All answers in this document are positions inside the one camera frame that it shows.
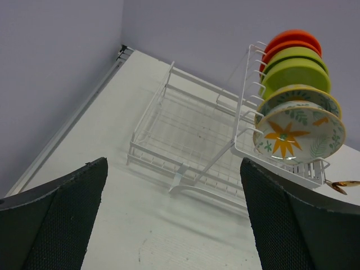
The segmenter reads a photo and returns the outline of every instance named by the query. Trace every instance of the yellow-rimmed plate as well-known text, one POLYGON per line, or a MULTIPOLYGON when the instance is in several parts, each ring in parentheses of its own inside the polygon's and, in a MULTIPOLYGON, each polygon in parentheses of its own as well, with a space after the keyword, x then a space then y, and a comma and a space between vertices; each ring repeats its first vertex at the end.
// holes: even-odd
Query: yellow-rimmed plate
MULTIPOLYGON (((275 93, 272 93, 267 100, 260 104, 258 112, 266 116, 276 106, 293 100, 310 101, 320 105, 339 119, 342 118, 340 104, 332 97, 332 95, 304 84, 287 85, 275 93)), ((255 116, 255 126, 259 124, 261 118, 262 117, 259 115, 255 116)))
POLYGON ((346 130, 334 114, 318 107, 294 106, 276 110, 257 125, 257 150, 286 164, 327 158, 344 144, 346 130))

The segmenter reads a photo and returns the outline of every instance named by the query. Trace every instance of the drying rack tray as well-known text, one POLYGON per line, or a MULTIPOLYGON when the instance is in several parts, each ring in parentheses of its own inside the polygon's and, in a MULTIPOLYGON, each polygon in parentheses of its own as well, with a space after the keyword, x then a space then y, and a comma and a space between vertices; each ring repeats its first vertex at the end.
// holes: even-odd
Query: drying rack tray
POLYGON ((133 132, 128 164, 136 161, 171 176, 170 193, 195 191, 241 209, 246 209, 240 179, 244 157, 305 187, 322 185, 329 164, 289 166, 255 151, 257 105, 250 102, 254 96, 246 99, 244 92, 253 76, 250 59, 258 52, 261 49, 251 45, 245 54, 240 96, 178 70, 172 63, 133 132))

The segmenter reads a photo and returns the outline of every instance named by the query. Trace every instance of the white wire dish rack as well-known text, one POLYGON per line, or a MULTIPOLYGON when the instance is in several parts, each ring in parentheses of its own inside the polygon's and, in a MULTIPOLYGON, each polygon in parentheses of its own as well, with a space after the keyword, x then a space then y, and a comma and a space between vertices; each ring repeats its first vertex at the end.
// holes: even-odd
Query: white wire dish rack
POLYGON ((264 46, 260 42, 250 45, 231 74, 241 65, 244 68, 239 96, 172 63, 133 132, 128 163, 136 161, 171 175, 171 194, 196 191, 243 209, 240 164, 244 157, 305 187, 324 184, 330 164, 323 159, 284 165, 255 150, 253 133, 262 133, 254 128, 254 116, 263 100, 253 92, 263 87, 258 83, 258 66, 264 46))

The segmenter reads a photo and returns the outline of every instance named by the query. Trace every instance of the orange flower design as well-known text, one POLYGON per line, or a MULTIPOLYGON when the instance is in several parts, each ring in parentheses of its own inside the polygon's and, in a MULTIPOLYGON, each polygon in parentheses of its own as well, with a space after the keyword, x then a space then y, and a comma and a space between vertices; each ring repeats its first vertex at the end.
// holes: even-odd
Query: orange flower design
POLYGON ((273 139, 275 141, 274 149, 272 153, 274 154, 276 150, 280 147, 281 149, 281 156, 284 159, 286 155, 286 149, 294 156, 293 147, 297 147, 298 149, 302 150, 299 143, 296 141, 295 137, 303 136, 306 134, 310 134, 310 132, 307 131, 290 131, 292 122, 290 122, 285 129, 282 129, 278 124, 269 121, 269 124, 271 128, 275 131, 274 133, 269 133, 265 136, 266 139, 273 139))

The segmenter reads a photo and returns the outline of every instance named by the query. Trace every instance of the spoon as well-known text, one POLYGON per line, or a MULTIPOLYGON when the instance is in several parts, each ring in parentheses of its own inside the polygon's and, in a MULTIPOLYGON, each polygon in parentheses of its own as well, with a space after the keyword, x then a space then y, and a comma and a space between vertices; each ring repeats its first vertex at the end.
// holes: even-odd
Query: spoon
POLYGON ((360 186, 360 181, 340 181, 340 182, 331 182, 325 179, 325 183, 337 192, 347 195, 347 193, 341 187, 356 187, 360 186))

